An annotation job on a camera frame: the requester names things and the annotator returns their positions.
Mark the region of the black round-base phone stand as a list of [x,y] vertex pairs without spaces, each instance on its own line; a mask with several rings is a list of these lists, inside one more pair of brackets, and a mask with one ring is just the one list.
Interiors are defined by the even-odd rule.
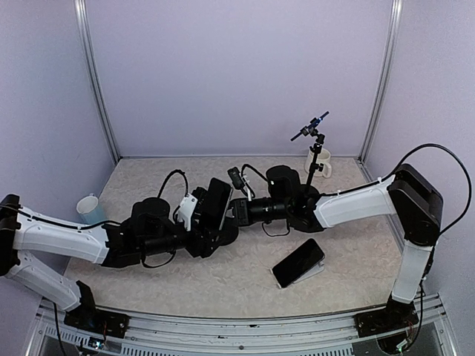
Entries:
[[213,248],[233,243],[239,235],[239,228],[231,222],[225,222],[221,229],[209,231],[209,243]]

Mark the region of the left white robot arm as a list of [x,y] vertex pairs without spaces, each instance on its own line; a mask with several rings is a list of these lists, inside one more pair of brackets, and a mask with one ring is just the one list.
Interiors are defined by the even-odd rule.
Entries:
[[172,216],[165,200],[149,197],[136,202],[123,222],[75,225],[44,217],[22,206],[19,196],[8,194],[1,201],[1,275],[46,297],[85,328],[98,329],[104,314],[96,307],[91,288],[58,274],[34,257],[34,251],[106,268],[146,266],[147,257],[174,255],[182,248],[193,257],[206,258],[238,234],[226,217],[226,207],[219,200],[188,195]]

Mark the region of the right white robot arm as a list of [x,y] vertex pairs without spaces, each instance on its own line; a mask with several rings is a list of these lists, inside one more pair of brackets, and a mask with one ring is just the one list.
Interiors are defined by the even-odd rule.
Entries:
[[388,176],[346,191],[321,194],[286,165],[267,170],[268,197],[230,202],[235,225],[286,220],[304,233],[322,232],[342,223],[381,215],[396,215],[404,231],[402,264],[379,316],[395,329],[412,314],[419,284],[430,268],[441,234],[442,195],[411,165],[402,164]]

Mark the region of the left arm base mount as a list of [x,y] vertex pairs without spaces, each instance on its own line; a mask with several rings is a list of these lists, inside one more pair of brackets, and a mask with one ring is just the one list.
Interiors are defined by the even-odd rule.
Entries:
[[126,314],[79,306],[66,312],[64,323],[83,331],[123,339],[129,320],[130,317]]

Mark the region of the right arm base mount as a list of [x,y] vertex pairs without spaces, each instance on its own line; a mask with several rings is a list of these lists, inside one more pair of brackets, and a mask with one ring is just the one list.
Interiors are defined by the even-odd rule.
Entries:
[[412,309],[404,311],[402,309],[383,308],[358,313],[354,319],[359,337],[384,334],[419,322],[416,311]]

